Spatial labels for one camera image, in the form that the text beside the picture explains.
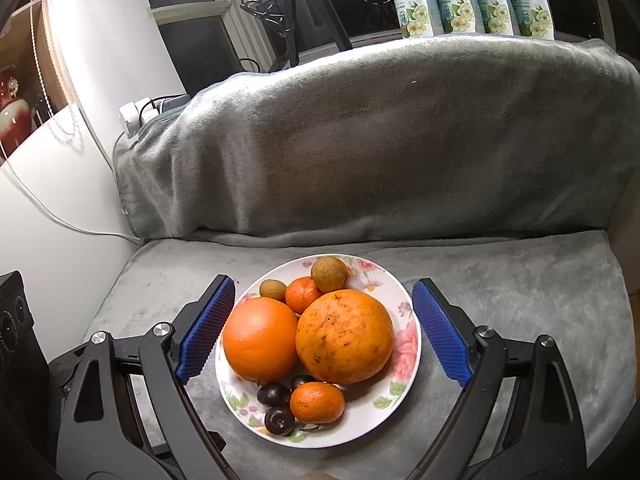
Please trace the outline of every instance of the large orange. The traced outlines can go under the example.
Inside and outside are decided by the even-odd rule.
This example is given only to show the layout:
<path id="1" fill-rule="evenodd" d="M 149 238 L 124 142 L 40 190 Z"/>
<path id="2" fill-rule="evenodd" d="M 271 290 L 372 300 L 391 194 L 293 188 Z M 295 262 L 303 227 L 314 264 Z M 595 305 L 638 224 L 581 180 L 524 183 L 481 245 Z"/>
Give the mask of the large orange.
<path id="1" fill-rule="evenodd" d="M 393 348 L 388 312 L 364 292 L 329 292 L 298 320 L 298 356 L 320 381 L 352 384 L 369 379 L 382 370 Z"/>
<path id="2" fill-rule="evenodd" d="M 322 292 L 311 276 L 303 276 L 289 283 L 284 293 L 284 301 L 296 314 L 302 314 L 320 296 Z"/>
<path id="3" fill-rule="evenodd" d="M 247 381 L 272 383 L 296 364 L 298 320 L 284 303 L 253 298 L 236 306 L 222 331 L 226 360 Z"/>

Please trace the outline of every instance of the plate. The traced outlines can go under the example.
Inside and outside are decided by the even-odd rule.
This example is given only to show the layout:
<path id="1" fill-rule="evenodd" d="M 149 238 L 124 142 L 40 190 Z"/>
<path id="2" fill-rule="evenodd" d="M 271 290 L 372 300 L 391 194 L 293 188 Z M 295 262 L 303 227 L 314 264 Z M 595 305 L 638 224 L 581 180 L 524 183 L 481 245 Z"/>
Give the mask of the plate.
<path id="1" fill-rule="evenodd" d="M 333 424 L 325 426 L 296 427 L 288 436 L 269 433 L 264 427 L 263 407 L 255 398 L 258 386 L 242 380 L 229 366 L 224 349 L 216 344 L 216 377 L 220 392 L 229 410 L 248 429 L 262 438 L 289 447 L 320 448 L 337 446 L 354 440 L 384 422 L 400 405 L 412 386 L 420 362 L 422 341 L 417 320 L 412 309 L 411 297 L 398 280 L 379 265 L 347 254 L 315 254 L 283 264 L 253 283 L 236 301 L 234 307 L 259 296 L 258 289 L 264 280 L 280 280 L 287 285 L 308 276 L 311 265 L 320 256 L 335 256 L 348 267 L 345 288 L 360 290 L 382 303 L 391 316 L 396 337 L 391 359 L 374 377 L 349 386 L 341 386 L 346 406 L 344 415 Z M 306 373 L 302 364 L 290 377 Z M 289 387 L 289 378 L 281 381 Z"/>

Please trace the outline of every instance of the gray blanket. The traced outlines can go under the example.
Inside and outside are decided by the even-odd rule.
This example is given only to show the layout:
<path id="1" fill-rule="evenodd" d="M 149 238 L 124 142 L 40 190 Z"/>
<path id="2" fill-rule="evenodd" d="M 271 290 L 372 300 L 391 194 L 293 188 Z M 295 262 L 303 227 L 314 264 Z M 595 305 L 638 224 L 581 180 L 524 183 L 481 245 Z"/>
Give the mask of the gray blanket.
<path id="1" fill-rule="evenodd" d="M 622 273 L 604 232 L 464 246 L 416 247 L 376 242 L 322 248 L 255 249 L 162 240 L 140 249 L 115 283 L 85 340 L 96 330 L 145 333 L 172 320 L 217 273 L 241 294 L 268 270 L 294 258 L 337 251 L 371 259 L 411 290 L 431 277 L 476 324 L 504 337 L 534 340 L 549 333 L 571 375 L 590 461 L 602 451 L 635 401 L 636 358 L 631 310 Z M 505 380 L 476 459 L 490 453 L 509 401 Z M 291 449 L 251 433 L 229 412 L 216 383 L 213 357 L 187 391 L 205 425 L 227 441 L 224 455 L 246 480 L 291 480 L 323 470 L 342 480 L 402 480 L 432 442 L 460 388 L 447 379 L 428 341 L 415 383 L 381 426 L 348 444 Z M 136 397 L 154 444 L 162 441 L 143 382 Z"/>
<path id="2" fill-rule="evenodd" d="M 570 232 L 606 227 L 639 116 L 638 72 L 599 40 L 399 40 L 202 91 L 147 125 L 116 177 L 143 238 Z"/>

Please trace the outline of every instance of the metal screw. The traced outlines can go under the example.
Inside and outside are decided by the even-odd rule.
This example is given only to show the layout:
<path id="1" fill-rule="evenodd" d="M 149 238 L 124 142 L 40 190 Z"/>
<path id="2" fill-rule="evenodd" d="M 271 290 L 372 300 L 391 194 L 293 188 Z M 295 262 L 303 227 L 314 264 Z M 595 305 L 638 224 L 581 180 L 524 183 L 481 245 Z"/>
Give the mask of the metal screw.
<path id="1" fill-rule="evenodd" d="M 100 332 L 96 332 L 95 334 L 93 334 L 91 336 L 91 342 L 94 345 L 99 345 L 100 343 L 102 343 L 105 339 L 107 339 L 107 335 L 100 330 Z"/>
<path id="2" fill-rule="evenodd" d="M 480 325 L 478 327 L 478 335 L 485 339 L 489 339 L 495 335 L 495 330 L 493 328 L 489 328 L 487 325 Z"/>
<path id="3" fill-rule="evenodd" d="M 154 334 L 156 335 L 163 336 L 167 335 L 169 332 L 171 332 L 171 325 L 168 323 L 158 323 L 154 327 Z"/>
<path id="4" fill-rule="evenodd" d="M 540 343 L 542 346 L 550 347 L 556 344 L 554 339 L 549 335 L 543 335 L 540 337 Z"/>

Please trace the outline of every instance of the dark purple plum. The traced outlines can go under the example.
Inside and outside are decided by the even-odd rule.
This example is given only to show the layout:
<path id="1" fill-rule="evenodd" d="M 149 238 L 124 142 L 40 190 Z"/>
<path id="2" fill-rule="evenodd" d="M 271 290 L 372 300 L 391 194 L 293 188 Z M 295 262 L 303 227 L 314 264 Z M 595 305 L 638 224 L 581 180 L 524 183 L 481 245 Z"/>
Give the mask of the dark purple plum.
<path id="1" fill-rule="evenodd" d="M 289 405 L 290 396 L 291 392 L 284 384 L 269 383 L 258 390 L 256 398 L 265 406 L 280 408 Z"/>
<path id="2" fill-rule="evenodd" d="M 317 383 L 317 382 L 318 382 L 317 379 L 313 378 L 312 376 L 310 376 L 308 374 L 296 375 L 291 380 L 291 391 L 295 390 L 299 386 L 302 386 L 303 384 L 306 384 L 306 383 Z"/>
<path id="3" fill-rule="evenodd" d="M 296 418 L 289 408 L 270 408 L 264 415 L 264 425 L 269 433 L 286 435 L 293 430 Z"/>

